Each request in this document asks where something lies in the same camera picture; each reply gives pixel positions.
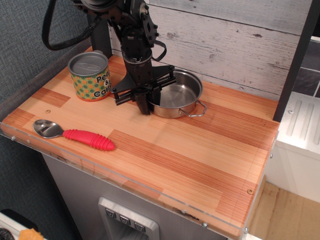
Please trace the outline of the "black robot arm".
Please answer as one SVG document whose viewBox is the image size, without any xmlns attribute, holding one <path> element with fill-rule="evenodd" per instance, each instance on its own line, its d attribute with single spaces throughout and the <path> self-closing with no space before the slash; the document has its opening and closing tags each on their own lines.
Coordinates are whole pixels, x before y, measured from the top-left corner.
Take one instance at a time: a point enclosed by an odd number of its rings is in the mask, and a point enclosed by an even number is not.
<svg viewBox="0 0 320 240">
<path fill-rule="evenodd" d="M 157 40 L 158 26 L 151 19 L 149 6 L 143 0 L 76 0 L 74 5 L 106 19 L 120 42 L 126 75 L 111 89 L 116 105 L 133 101 L 143 115 L 149 115 L 150 105 L 160 104 L 162 88 L 176 81 L 173 65 L 152 65 L 167 52 L 153 57 L 154 46 L 166 45 Z"/>
</svg>

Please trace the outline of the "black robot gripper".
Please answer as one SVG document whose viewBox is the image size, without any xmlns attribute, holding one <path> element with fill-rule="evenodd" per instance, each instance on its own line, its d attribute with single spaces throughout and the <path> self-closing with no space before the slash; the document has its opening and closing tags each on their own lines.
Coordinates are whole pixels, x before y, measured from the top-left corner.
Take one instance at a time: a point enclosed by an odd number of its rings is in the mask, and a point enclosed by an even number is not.
<svg viewBox="0 0 320 240">
<path fill-rule="evenodd" d="M 162 88 L 176 82 L 173 65 L 152 66 L 152 57 L 123 57 L 125 77 L 111 88 L 117 105 L 135 101 L 143 115 L 150 115 L 148 101 L 154 105 L 161 102 Z"/>
</svg>

